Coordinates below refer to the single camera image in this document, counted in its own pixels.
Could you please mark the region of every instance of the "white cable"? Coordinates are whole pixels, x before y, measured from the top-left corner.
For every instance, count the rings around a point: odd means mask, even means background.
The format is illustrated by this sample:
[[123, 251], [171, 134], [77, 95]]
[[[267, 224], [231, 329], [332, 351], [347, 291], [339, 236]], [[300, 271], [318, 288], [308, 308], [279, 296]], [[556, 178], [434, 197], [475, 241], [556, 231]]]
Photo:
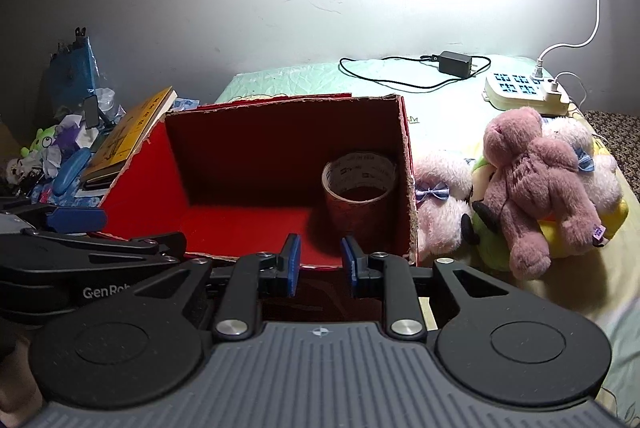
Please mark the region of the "white cable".
[[604, 139], [604, 137], [602, 137], [599, 134], [596, 134], [596, 132], [591, 132], [591, 135], [593, 137], [597, 137], [601, 142], [603, 142], [605, 147], [609, 148], [609, 142], [606, 139]]
[[577, 104], [578, 110], [580, 110], [580, 107], [587, 99], [587, 89], [584, 88], [584, 84], [582, 84], [582, 80], [580, 80], [580, 77], [576, 73], [572, 73], [571, 71], [562, 71], [561, 73], [559, 73], [558, 76], [554, 78], [554, 83], [557, 83], [558, 78], [560, 78], [563, 74], [570, 74], [571, 76], [574, 76], [575, 78], [577, 78], [578, 82], [580, 82], [580, 87], [582, 87], [582, 91], [584, 92], [584, 98], [580, 101], [579, 104]]
[[588, 37], [588, 39], [581, 44], [562, 43], [562, 44], [554, 44], [553, 46], [547, 47], [545, 50], [543, 50], [542, 53], [540, 53], [540, 56], [538, 57], [538, 61], [536, 62], [536, 70], [534, 71], [534, 76], [536, 78], [542, 78], [542, 59], [544, 58], [545, 54], [547, 54], [551, 50], [557, 49], [558, 47], [574, 47], [574, 48], [584, 47], [587, 44], [591, 43], [591, 41], [593, 40], [593, 37], [596, 36], [596, 32], [598, 31], [599, 27], [600, 27], [600, 0], [596, 0], [596, 25], [593, 28], [593, 33], [591, 33], [591, 36]]

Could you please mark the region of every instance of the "white plush toy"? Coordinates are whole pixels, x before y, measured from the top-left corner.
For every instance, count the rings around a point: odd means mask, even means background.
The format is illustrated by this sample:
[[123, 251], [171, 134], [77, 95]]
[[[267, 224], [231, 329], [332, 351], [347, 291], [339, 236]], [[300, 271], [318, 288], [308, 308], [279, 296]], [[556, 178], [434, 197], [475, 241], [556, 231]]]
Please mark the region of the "white plush toy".
[[6, 164], [4, 176], [10, 185], [20, 184], [20, 181], [24, 179], [24, 167], [20, 161], [21, 159], [11, 159]]
[[616, 178], [618, 163], [612, 155], [594, 154], [591, 132], [577, 119], [555, 118], [543, 123], [542, 135], [562, 139], [573, 147], [580, 161], [578, 174], [598, 214], [614, 212], [622, 199]]
[[470, 228], [471, 167], [460, 154], [435, 150], [414, 159], [414, 176], [422, 262], [458, 249], [463, 223]]

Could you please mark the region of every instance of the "plug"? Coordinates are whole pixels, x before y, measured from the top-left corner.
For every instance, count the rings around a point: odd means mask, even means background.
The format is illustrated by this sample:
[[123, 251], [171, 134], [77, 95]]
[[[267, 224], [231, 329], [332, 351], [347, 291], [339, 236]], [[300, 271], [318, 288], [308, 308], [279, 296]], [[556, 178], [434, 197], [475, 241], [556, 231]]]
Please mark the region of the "plug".
[[471, 76], [471, 62], [469, 55], [442, 51], [438, 55], [438, 71], [464, 80]]
[[542, 88], [545, 90], [546, 102], [560, 103], [560, 99], [562, 98], [562, 93], [558, 90], [558, 82], [556, 80], [552, 80], [552, 79], [543, 80]]
[[536, 60], [536, 66], [533, 68], [533, 72], [529, 75], [529, 78], [532, 80], [542, 80], [544, 78], [542, 74], [542, 59], [539, 58]]

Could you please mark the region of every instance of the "black circular pad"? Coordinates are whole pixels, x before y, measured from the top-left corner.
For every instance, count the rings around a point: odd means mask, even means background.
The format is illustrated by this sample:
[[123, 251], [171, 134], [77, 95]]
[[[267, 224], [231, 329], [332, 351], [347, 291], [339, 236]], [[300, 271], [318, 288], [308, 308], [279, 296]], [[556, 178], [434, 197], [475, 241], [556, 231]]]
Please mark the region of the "black circular pad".
[[130, 408], [177, 388], [203, 357], [198, 331], [170, 300], [120, 293], [50, 322], [30, 365], [47, 400]]
[[595, 396], [611, 360], [595, 324], [517, 289], [457, 298], [460, 313], [435, 347], [456, 381], [489, 400], [532, 408]]
[[119, 364], [132, 360], [145, 350], [149, 336], [140, 327], [111, 322], [80, 332], [76, 354], [84, 361], [97, 364]]
[[544, 363], [557, 358], [566, 347], [564, 336], [537, 322], [513, 322], [491, 333], [494, 350], [518, 363]]

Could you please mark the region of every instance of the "pink teddy bear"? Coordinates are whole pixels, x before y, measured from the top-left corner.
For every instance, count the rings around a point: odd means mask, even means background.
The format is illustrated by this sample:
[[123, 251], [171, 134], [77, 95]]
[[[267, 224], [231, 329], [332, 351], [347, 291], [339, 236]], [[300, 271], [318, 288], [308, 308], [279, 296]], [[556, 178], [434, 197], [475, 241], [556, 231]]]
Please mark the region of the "pink teddy bear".
[[429, 265], [452, 253], [469, 235], [471, 226], [471, 167], [461, 155], [430, 151], [414, 161], [418, 198], [418, 260]]
[[538, 225], [551, 212], [569, 253], [593, 246], [600, 219], [578, 177], [578, 158], [564, 141], [542, 137], [535, 110], [512, 109], [492, 119], [484, 131], [484, 156], [498, 170], [473, 208], [490, 230], [502, 230], [516, 278], [538, 278], [551, 264]]

